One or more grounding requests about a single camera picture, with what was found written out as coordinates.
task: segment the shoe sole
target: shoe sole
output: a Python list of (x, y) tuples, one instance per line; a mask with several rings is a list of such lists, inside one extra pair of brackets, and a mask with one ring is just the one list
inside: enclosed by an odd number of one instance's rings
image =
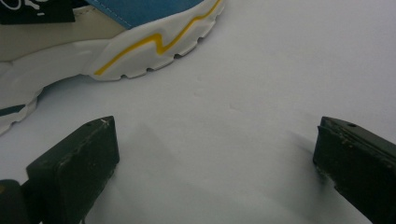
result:
[(205, 0), (112, 39), (74, 42), (0, 63), (0, 134), (31, 114), (43, 88), (56, 81), (79, 74), (101, 81), (140, 77), (186, 55), (212, 29), (224, 1)]

